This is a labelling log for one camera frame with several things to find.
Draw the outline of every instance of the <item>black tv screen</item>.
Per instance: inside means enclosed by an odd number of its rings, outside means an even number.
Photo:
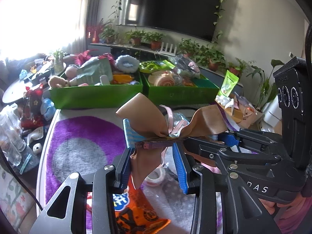
[[[220,0],[122,0],[120,25],[175,31],[212,41]]]

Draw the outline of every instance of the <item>green package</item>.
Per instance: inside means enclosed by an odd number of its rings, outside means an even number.
[[[155,71],[159,71],[159,70],[172,70],[174,68],[175,66],[167,60],[144,61],[140,63],[140,72],[148,73],[148,74],[153,73]]]
[[[87,83],[88,85],[95,85],[100,83],[100,76],[107,75],[108,80],[113,80],[113,73],[110,67],[108,58],[99,59],[92,57],[84,63],[82,68],[77,70],[77,84]]]
[[[219,96],[228,97],[235,85],[238,83],[239,78],[232,74],[230,71],[227,71],[221,89],[218,93]]]

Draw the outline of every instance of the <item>green box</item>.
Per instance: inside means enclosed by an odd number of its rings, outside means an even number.
[[[188,86],[151,86],[148,74],[142,74],[143,92],[155,105],[193,105],[208,104],[215,100],[219,88],[201,75],[193,79],[196,87]]]
[[[139,92],[143,85],[139,73],[136,85],[99,85],[49,89],[51,100],[57,109],[121,107]]]

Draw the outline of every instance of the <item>camera lens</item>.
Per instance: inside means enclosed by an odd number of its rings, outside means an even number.
[[[291,102],[296,109],[299,105],[299,98],[298,98],[298,93],[295,87],[291,89]]]
[[[277,90],[277,96],[278,96],[278,101],[282,102],[283,96],[282,96],[282,91],[280,90],[280,88],[278,88],[278,90]]]
[[[289,107],[289,91],[286,86],[283,86],[283,99],[286,107]]]

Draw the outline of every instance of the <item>blue gripper pad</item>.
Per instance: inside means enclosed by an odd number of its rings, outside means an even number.
[[[122,168],[121,171],[121,182],[120,182],[120,187],[122,189],[126,189],[128,186],[129,178],[130,178],[130,173],[131,173],[131,166],[130,166],[130,156],[134,153],[135,149],[131,148],[127,154],[127,158],[125,160],[124,167]]]
[[[188,182],[187,182],[187,176],[185,167],[181,158],[181,155],[179,153],[179,149],[177,147],[177,144],[174,143],[172,146],[172,156],[174,158],[174,165],[177,170],[177,178],[179,180],[180,188],[182,189],[183,193],[186,194],[188,192]]]
[[[123,120],[124,123],[124,136],[126,138],[127,148],[135,148],[136,142],[141,142],[146,140],[144,136],[139,135],[135,132],[131,126],[128,119]]]
[[[239,144],[239,141],[235,139],[233,135],[227,133],[221,133],[218,135],[218,140],[224,142],[227,146],[233,147]]]

